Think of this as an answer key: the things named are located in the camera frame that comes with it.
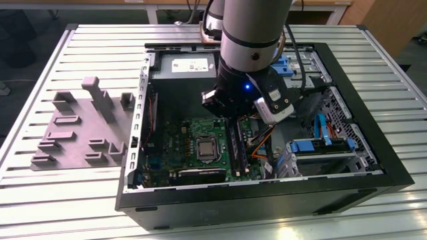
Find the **floor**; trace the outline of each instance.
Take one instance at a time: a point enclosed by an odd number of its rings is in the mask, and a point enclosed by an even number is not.
[[[43,10],[26,10],[25,14],[37,32],[37,38],[29,42],[37,59],[25,68],[9,68],[0,61],[0,80],[6,81],[5,84],[11,89],[7,96],[0,96],[0,146],[19,114],[34,85],[33,81],[38,79],[66,24],[148,24],[146,14],[142,10],[59,10],[57,20],[51,20]],[[189,11],[186,10],[177,13],[157,11],[160,24],[170,24],[177,20],[186,21],[188,16]],[[410,41],[396,58],[398,64],[412,64],[406,74],[424,94],[427,94],[425,56],[427,45],[417,45],[416,41]]]

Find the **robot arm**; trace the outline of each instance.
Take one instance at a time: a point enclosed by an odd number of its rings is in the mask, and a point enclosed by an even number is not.
[[[240,118],[257,110],[262,121],[273,124],[293,112],[298,96],[270,67],[290,4],[292,0],[224,1],[216,88],[201,94],[202,106],[217,117]]]

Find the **aluminum workbench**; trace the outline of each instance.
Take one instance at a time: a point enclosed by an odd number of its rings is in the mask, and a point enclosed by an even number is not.
[[[146,232],[114,211],[118,167],[34,172],[30,159],[55,91],[87,98],[81,79],[97,76],[110,97],[136,92],[144,43],[200,42],[198,26],[79,25],[59,38],[0,149],[0,238],[424,239],[427,99],[366,30],[298,25],[292,31],[297,42],[328,43],[412,175],[412,186],[340,214]]]

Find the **blue drive bracket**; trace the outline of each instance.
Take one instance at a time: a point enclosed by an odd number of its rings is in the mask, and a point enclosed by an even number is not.
[[[289,147],[292,153],[314,151],[314,146],[310,140],[294,141],[289,144]]]
[[[321,113],[316,114],[313,118],[313,137],[314,138],[320,138],[318,124],[320,124],[321,138],[324,140],[324,143],[325,145],[330,145],[332,142],[328,135],[326,118]]]
[[[289,68],[288,58],[284,53],[281,54],[278,60],[270,66],[281,77],[293,76],[293,70]]]
[[[346,144],[350,151],[356,149],[354,141],[350,138],[346,138]]]

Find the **wooden desk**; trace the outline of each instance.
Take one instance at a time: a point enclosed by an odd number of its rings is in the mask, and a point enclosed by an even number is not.
[[[326,25],[337,25],[353,0],[304,0],[305,12],[330,12]],[[198,9],[208,0],[200,0]],[[0,9],[38,10],[146,10],[149,24],[157,24],[157,10],[186,10],[185,0],[0,0]],[[301,10],[301,1],[289,9]]]

